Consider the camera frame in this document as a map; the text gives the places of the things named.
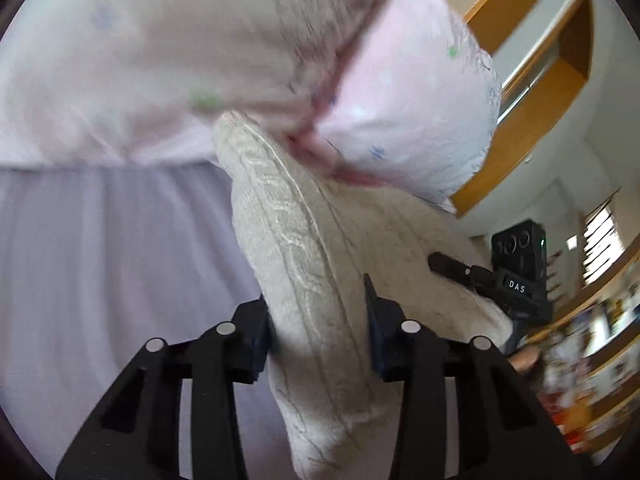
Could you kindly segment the person's right hand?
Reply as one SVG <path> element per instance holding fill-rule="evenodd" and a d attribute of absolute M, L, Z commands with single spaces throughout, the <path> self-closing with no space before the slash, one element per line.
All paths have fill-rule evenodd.
<path fill-rule="evenodd" d="M 537 346 L 524 346 L 508 357 L 508 362 L 520 375 L 528 374 L 540 359 L 541 352 Z"/>

